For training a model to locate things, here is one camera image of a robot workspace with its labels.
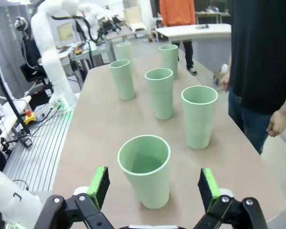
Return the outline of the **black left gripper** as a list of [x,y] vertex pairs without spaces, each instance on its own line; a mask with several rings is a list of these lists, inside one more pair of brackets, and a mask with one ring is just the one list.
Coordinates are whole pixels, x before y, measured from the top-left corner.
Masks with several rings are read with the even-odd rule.
[[121,21],[116,16],[113,16],[111,19],[108,17],[102,17],[99,20],[102,32],[110,32],[110,31],[120,32],[121,30],[120,22]]

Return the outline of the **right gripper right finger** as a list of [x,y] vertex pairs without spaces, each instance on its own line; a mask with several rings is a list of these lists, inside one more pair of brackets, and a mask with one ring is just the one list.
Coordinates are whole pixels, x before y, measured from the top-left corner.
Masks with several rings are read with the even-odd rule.
[[209,168],[202,168],[197,183],[205,214],[195,225],[196,229],[218,229],[222,224],[234,229],[268,228],[260,204],[256,198],[242,201],[221,193]]

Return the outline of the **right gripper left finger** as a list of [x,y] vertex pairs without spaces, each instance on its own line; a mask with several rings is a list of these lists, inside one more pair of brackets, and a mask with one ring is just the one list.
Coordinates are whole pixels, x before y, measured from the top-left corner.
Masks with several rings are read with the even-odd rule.
[[82,222],[88,229],[112,229],[101,212],[109,185],[108,167],[99,166],[86,191],[68,199],[49,196],[37,219],[37,228],[70,229],[74,223]]

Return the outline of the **person's left hand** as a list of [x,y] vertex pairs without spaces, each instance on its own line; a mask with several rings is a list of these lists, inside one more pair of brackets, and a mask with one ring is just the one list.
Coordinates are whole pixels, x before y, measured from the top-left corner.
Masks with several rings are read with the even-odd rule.
[[276,137],[280,135],[286,128],[286,113],[277,110],[275,111],[270,120],[267,127],[267,132],[269,136]]

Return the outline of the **person's right hand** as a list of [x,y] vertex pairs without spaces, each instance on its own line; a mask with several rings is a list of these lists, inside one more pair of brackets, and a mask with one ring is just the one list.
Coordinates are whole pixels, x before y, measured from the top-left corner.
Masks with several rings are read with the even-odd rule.
[[221,79],[221,87],[225,92],[228,92],[229,88],[229,80],[230,80],[230,72],[227,72],[223,78]]

